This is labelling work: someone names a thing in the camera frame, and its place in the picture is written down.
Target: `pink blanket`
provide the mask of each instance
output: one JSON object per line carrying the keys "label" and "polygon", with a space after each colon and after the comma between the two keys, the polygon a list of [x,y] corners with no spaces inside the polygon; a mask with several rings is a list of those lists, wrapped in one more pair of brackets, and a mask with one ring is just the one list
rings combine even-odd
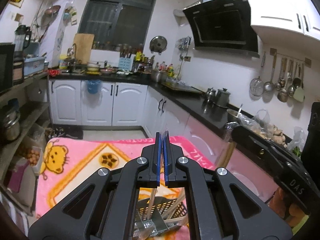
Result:
{"label": "pink blanket", "polygon": [[[185,156],[196,160],[202,167],[214,169],[212,163],[186,138],[170,137],[170,142],[182,147]],[[155,143],[154,138],[88,142],[69,138],[54,138],[49,141],[39,176],[36,194],[36,214],[41,217],[92,173],[101,167],[110,170],[123,167],[129,160],[141,155],[145,146]],[[169,189],[163,176],[156,195],[177,198],[180,189]],[[139,199],[149,198],[151,189],[141,188]],[[188,239],[188,227],[177,233],[169,233],[156,239]]]}

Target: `spatula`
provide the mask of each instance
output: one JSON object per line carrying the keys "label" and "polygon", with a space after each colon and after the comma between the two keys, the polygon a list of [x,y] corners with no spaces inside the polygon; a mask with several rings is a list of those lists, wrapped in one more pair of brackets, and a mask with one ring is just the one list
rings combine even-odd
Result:
{"label": "spatula", "polygon": [[302,64],[302,68],[301,68],[301,85],[300,87],[298,87],[296,89],[296,91],[294,92],[293,98],[299,102],[303,102],[304,101],[304,90],[302,88],[302,83],[303,83],[303,77],[304,77],[304,64]]}

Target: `wooden cutting board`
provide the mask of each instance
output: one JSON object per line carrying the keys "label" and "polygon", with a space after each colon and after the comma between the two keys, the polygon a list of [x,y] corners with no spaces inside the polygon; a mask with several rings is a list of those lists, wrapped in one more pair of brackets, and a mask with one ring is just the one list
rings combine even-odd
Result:
{"label": "wooden cutting board", "polygon": [[76,59],[81,60],[82,64],[87,64],[90,60],[91,49],[94,34],[77,33],[73,39],[73,43],[77,45]]}

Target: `window frame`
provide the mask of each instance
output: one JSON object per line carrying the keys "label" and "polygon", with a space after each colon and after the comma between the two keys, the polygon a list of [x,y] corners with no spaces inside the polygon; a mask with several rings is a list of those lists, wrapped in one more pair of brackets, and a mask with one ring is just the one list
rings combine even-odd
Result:
{"label": "window frame", "polygon": [[152,13],[153,13],[153,9],[154,9],[156,0],[152,0],[150,6],[143,5],[143,4],[140,4],[138,2],[125,1],[125,0],[88,0],[87,4],[85,6],[84,12],[83,12],[83,17],[82,17],[81,22],[79,24],[78,33],[84,33],[84,30],[86,28],[86,25],[84,25],[83,23],[84,22],[87,23],[88,19],[90,17],[90,14],[88,14],[88,12],[87,12],[90,2],[101,2],[101,3],[106,3],[106,4],[115,4],[115,5],[117,5],[116,14],[115,14],[115,17],[114,17],[114,19],[112,21],[111,28],[109,30],[109,34],[107,36],[107,37],[109,37],[108,40],[111,43],[112,43],[112,41],[114,39],[116,25],[117,25],[117,22],[118,22],[118,19],[119,19],[120,12],[121,12],[121,10],[122,10],[124,5],[150,10],[150,19],[149,19],[149,22],[148,22],[148,27],[147,27],[145,38],[144,38],[144,43],[145,43],[145,40],[146,40],[146,37],[147,37],[148,28],[149,28],[149,24],[150,24],[150,20],[151,20],[151,17],[152,17]]}

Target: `black countertop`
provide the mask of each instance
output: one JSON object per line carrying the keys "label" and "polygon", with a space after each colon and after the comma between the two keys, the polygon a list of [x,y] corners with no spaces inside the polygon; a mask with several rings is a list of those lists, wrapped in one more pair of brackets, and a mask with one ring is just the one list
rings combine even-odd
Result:
{"label": "black countertop", "polygon": [[224,125],[228,122],[227,120],[227,109],[221,108],[213,104],[206,104],[206,100],[202,95],[174,92],[167,87],[155,83],[150,79],[143,78],[141,76],[129,75],[122,76],[117,74],[112,75],[83,75],[83,74],[61,74],[51,79],[69,79],[69,80],[101,80],[104,82],[125,82],[148,85],[167,97],[172,102],[176,103],[183,110],[188,112],[192,117],[201,122],[208,129],[213,131],[219,137],[223,136]]}

